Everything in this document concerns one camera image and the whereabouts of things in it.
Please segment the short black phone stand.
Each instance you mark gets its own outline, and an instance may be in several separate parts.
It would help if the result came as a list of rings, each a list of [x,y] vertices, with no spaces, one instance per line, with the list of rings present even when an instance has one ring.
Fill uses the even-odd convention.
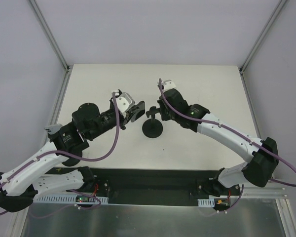
[[[72,155],[75,155],[75,156],[78,156],[78,157],[82,157],[83,155],[83,152],[82,151],[78,151],[78,152],[73,152],[71,153]],[[75,166],[77,165],[80,160],[79,159],[76,159],[76,158],[73,158],[71,156],[68,156],[68,155],[62,155],[64,157],[67,157],[68,159],[64,162],[62,162],[62,164],[66,167],[72,167],[72,166]]]

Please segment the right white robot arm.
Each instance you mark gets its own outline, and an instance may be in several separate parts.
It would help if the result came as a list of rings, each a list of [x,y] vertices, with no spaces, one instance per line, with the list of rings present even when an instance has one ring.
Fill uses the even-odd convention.
[[[208,136],[228,147],[243,163],[230,168],[221,168],[213,179],[201,186],[205,193],[219,197],[238,184],[252,184],[263,188],[271,179],[279,161],[268,152],[278,153],[277,144],[271,138],[261,140],[227,128],[209,109],[189,105],[176,89],[167,90],[158,99],[161,119],[173,120],[182,128]]]

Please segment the tall black phone stand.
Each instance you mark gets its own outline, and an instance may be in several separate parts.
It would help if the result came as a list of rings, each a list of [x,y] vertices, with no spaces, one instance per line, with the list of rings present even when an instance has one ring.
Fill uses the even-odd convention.
[[[148,119],[142,125],[142,132],[148,138],[157,138],[163,132],[162,123],[155,118],[155,115],[158,113],[160,113],[160,109],[156,106],[150,107],[150,109],[146,112]]]

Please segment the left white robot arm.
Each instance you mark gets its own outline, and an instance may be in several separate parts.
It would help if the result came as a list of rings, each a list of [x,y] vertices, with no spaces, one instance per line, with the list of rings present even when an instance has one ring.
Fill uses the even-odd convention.
[[[87,166],[64,175],[44,177],[44,174],[59,164],[74,166],[81,160],[97,162],[109,157],[116,148],[119,131],[125,129],[135,113],[132,99],[114,96],[104,112],[100,112],[94,103],[84,103],[73,112],[68,124],[47,127],[49,140],[39,151],[11,171],[0,172],[0,207],[5,213],[13,213],[57,191],[91,191],[95,178]],[[88,143],[112,128],[116,131],[110,150],[99,158],[84,158],[82,152],[89,147]]]

